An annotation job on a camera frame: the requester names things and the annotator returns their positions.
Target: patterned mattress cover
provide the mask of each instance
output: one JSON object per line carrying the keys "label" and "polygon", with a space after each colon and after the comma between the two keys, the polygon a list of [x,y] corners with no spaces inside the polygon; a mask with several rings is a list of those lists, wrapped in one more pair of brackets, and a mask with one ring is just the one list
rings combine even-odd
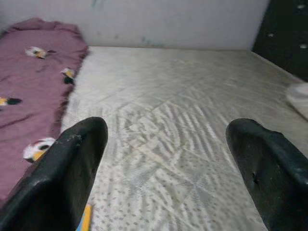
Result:
{"label": "patterned mattress cover", "polygon": [[249,51],[90,47],[62,129],[109,127],[92,230],[266,230],[225,130],[252,118],[307,156],[308,122],[285,99],[298,82]]}

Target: bed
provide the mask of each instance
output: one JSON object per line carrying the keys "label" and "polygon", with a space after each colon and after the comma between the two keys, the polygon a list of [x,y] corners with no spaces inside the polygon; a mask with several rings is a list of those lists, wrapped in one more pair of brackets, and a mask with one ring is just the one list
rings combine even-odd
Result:
{"label": "bed", "polygon": [[90,47],[62,129],[108,125],[92,230],[266,230],[225,131],[251,118],[307,157],[308,122],[285,99],[300,82],[249,51]]}

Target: fabric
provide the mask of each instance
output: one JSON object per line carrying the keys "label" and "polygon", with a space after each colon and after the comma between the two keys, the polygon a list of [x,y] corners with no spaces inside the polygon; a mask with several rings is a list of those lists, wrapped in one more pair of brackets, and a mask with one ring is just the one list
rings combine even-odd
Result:
{"label": "fabric", "polygon": [[62,129],[108,125],[91,230],[266,230],[226,127],[252,118],[308,156],[308,123],[285,98],[298,82],[248,51],[90,47]]}
{"label": "fabric", "polygon": [[[40,47],[56,53],[46,59],[27,56]],[[0,205],[30,165],[23,149],[60,133],[61,118],[73,85],[63,83],[61,70],[78,70],[87,45],[78,28],[34,18],[17,23],[0,39],[0,97],[18,98],[0,109]]]}

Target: scratch mark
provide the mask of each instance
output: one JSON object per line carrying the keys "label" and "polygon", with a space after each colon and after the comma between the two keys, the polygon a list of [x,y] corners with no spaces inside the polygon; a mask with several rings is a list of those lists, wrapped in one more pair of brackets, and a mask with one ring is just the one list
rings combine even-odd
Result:
{"label": "scratch mark", "polygon": [[153,40],[148,39],[148,38],[146,38],[144,36],[141,37],[141,42],[142,42],[142,44],[147,45],[149,47],[157,47],[157,48],[165,47],[165,45],[163,43],[159,43],[159,42],[153,41]]}

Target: white mattress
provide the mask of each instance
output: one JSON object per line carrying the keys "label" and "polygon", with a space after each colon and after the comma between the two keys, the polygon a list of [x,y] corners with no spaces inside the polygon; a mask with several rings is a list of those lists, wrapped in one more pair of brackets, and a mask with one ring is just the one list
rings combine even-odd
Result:
{"label": "white mattress", "polygon": [[297,82],[248,51],[90,47],[63,129],[109,128],[92,230],[266,230],[225,129],[252,118],[307,155],[308,122],[285,99]]}

